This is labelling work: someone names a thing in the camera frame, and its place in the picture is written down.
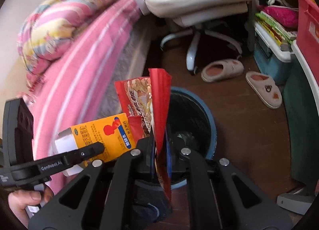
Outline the person's left hand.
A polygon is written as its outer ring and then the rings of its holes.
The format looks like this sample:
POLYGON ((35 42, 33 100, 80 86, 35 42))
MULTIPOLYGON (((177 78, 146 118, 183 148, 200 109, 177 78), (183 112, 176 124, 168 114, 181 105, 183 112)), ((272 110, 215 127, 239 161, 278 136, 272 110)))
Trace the person's left hand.
POLYGON ((48 203, 53 197, 53 191, 48 186, 44 188, 44 192, 17 190, 9 194, 8 204, 16 218, 28 227, 29 217, 25 209, 28 206, 36 206, 42 201, 48 203))

